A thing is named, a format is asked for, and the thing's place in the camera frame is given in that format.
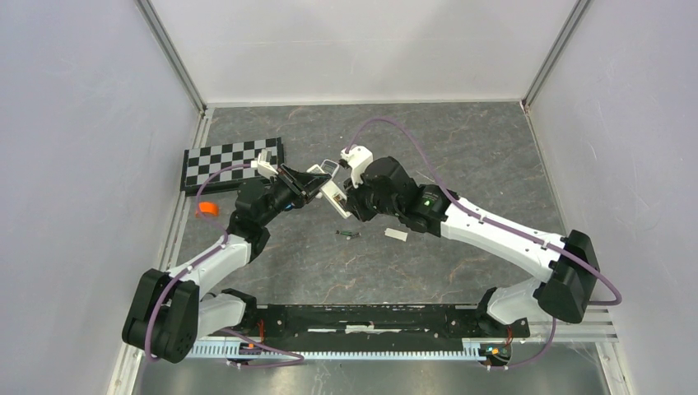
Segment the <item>white long remote control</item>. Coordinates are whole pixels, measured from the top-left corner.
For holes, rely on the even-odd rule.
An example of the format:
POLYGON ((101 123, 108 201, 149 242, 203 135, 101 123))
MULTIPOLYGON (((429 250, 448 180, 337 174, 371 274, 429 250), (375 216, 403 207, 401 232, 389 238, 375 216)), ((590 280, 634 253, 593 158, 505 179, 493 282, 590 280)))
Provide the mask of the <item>white long remote control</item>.
MULTIPOLYGON (((319 168, 319 165, 315 164, 311 166, 310 168, 308 168, 308 172, 314 174, 325 174, 319 168)), ((321 187, 320 192, 317 194, 316 198, 324 198, 327 202, 331 204, 333 209, 343 219, 347 219, 351 216, 351 213, 347 211, 345 208, 345 205, 347 203, 347 196, 333 181, 333 178, 334 177, 330 176, 330 180, 321 187)))

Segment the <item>white battery cover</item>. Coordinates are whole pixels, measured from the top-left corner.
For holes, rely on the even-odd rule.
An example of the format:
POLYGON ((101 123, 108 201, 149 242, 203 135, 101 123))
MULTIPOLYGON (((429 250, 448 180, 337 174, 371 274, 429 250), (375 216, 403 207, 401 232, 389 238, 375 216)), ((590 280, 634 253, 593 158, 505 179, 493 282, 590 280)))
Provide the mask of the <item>white battery cover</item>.
POLYGON ((403 231, 400 231, 400 230, 395 230, 395 229, 392 229, 392 228, 386 228, 385 231, 384 231, 384 235, 385 235, 386 237, 391 238, 391 239, 400 240, 400 241, 402 241, 402 242, 406 242, 406 241, 407 241, 407 237, 408 237, 408 233, 407 233, 407 232, 403 232, 403 231))

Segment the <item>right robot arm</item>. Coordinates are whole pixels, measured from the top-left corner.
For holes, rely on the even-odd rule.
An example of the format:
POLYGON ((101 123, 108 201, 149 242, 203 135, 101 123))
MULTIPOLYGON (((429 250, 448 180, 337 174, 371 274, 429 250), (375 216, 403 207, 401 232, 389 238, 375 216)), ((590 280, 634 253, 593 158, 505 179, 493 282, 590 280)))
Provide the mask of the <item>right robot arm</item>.
POLYGON ((581 323, 591 304, 599 268, 588 235, 534 230, 483 211, 436 184, 419 185, 393 157, 342 160, 346 209, 360 221, 392 216, 409 230, 473 245, 513 263, 530 279, 496 287, 482 298, 477 329, 495 336, 519 318, 581 323))

